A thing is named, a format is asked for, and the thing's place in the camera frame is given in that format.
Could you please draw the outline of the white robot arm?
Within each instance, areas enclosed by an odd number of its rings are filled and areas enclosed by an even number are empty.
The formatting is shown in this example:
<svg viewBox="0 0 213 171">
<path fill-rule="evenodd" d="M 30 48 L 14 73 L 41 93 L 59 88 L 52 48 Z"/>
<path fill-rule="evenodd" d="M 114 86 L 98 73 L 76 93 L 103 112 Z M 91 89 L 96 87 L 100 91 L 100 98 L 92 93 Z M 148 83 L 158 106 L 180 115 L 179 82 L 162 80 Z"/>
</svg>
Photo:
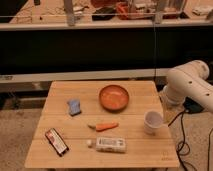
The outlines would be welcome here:
<svg viewBox="0 0 213 171">
<path fill-rule="evenodd" d="M 163 88 L 166 103 L 178 106 L 186 98 L 190 98 L 213 113 L 213 85 L 206 81 L 209 74 L 208 65 L 201 60 L 171 68 L 167 72 L 167 84 Z"/>
</svg>

